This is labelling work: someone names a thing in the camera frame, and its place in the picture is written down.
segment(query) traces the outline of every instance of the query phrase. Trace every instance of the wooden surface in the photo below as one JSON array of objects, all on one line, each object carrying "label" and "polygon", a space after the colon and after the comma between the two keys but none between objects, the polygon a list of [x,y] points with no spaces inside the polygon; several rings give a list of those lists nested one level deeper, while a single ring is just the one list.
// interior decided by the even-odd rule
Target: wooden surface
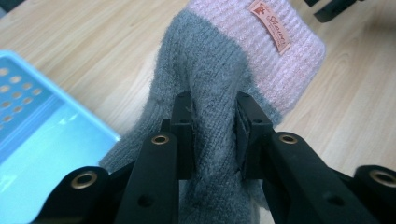
[{"label": "wooden surface", "polygon": [[[297,133],[332,168],[396,170],[396,1],[358,2],[335,20],[292,4],[323,39],[327,58],[277,131]],[[187,0],[29,0],[0,20],[11,49],[119,133],[147,100],[163,33]],[[262,211],[262,223],[269,215]]]}]

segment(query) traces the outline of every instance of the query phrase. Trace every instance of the blue tray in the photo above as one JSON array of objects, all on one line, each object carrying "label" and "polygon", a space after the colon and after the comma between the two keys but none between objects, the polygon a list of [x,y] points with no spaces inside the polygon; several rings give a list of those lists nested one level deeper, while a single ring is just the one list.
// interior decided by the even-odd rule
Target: blue tray
[{"label": "blue tray", "polygon": [[119,136],[11,51],[0,50],[0,223],[28,223],[71,171]]}]

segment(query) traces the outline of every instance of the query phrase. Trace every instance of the wood grain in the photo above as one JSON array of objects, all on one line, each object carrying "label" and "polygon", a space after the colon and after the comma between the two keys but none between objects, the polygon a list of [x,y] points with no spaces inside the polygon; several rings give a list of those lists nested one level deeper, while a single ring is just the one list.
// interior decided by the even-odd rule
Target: wood grain
[{"label": "wood grain", "polygon": [[[303,98],[276,129],[297,133],[332,168],[396,170],[396,2],[358,2],[328,23],[291,0],[325,42],[327,57]],[[29,0],[0,20],[12,49],[119,133],[147,100],[166,27],[187,0]],[[271,222],[262,211],[262,223]]]}]

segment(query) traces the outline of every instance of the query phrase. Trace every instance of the fabric label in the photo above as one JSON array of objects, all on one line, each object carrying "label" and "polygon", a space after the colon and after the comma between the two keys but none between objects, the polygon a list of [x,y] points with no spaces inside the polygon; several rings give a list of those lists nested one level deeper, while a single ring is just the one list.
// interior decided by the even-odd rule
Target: fabric label
[{"label": "fabric label", "polygon": [[255,0],[248,9],[264,23],[276,43],[279,54],[285,53],[290,47],[289,35],[274,11],[262,0]]}]

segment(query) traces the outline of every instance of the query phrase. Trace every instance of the knit texture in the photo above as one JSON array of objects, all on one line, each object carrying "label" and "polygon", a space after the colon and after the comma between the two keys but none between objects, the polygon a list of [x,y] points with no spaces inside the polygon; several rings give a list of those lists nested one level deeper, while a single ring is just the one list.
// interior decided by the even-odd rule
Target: knit texture
[{"label": "knit texture", "polygon": [[258,223],[265,206],[258,181],[243,181],[233,131],[235,97],[251,94],[274,124],[289,112],[318,71],[324,46],[286,0],[267,1],[290,32],[280,56],[252,1],[191,1],[172,21],[159,51],[142,117],[101,160],[109,171],[136,160],[143,140],[170,119],[175,96],[193,100],[192,180],[180,185],[180,223]]}]

